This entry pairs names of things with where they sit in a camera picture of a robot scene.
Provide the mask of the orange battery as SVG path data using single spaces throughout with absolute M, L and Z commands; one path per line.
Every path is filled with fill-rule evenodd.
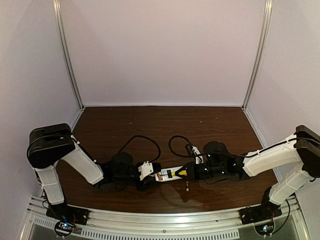
M 157 174 L 156 175 L 156 181 L 162 182 L 163 180 L 164 180 L 164 176 L 163 175 L 161 175 L 161 174 Z

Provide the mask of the white remote control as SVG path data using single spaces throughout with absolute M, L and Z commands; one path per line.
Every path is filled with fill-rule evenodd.
M 187 168 L 185 166 L 177 166 L 170 168 L 162 168 L 154 176 L 157 182 L 170 182 L 176 180 L 186 179 L 188 176 Z

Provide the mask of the black battery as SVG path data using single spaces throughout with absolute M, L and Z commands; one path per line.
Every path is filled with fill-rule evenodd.
M 185 190 L 188 192 L 190 189 L 189 189 L 189 182 L 187 181 L 186 184 L 185 184 Z

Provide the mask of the yellow handled screwdriver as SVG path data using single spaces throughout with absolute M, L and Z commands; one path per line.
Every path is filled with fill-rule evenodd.
M 187 171 L 186 170 L 181 170 L 181 171 L 171 171 L 171 170 L 167 170 L 167 175 L 168 176 L 186 176 L 187 175 Z

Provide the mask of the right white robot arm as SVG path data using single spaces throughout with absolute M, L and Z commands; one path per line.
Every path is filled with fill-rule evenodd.
M 174 171 L 173 177 L 186 180 L 225 177 L 244 181 L 270 169 L 294 164 L 285 178 L 264 192 L 261 208 L 265 211 L 278 209 L 289 196 L 320 176 L 320 136 L 305 125 L 297 126 L 292 135 L 278 143 L 242 155 L 229 153 L 226 145 L 218 141 L 208 142 L 202 153 L 194 151 L 191 145 L 186 148 L 187 158 L 205 156 L 207 161 L 188 162 Z

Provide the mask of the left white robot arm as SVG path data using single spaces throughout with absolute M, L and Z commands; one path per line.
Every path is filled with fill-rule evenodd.
M 133 157 L 123 150 L 119 150 L 111 160 L 99 163 L 81 146 L 66 123 L 32 130 L 26 156 L 52 206 L 66 203 L 56 171 L 59 161 L 69 164 L 98 189 L 135 184 L 137 189 L 143 190 L 147 187 L 146 178 L 155 176 L 161 170 L 155 160 L 134 165 Z

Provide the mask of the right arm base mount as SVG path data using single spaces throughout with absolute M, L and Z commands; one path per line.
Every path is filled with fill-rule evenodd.
M 270 237 L 276 231 L 275 217 L 282 215 L 281 209 L 263 207 L 262 205 L 248 206 L 239 210 L 242 225 L 253 224 L 255 232 L 262 237 Z

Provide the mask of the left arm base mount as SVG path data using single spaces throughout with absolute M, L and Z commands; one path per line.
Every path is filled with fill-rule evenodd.
M 58 237 L 64 239 L 74 232 L 77 225 L 87 224 L 89 212 L 88 209 L 69 205 L 49 205 L 46 216 L 58 220 L 53 230 Z

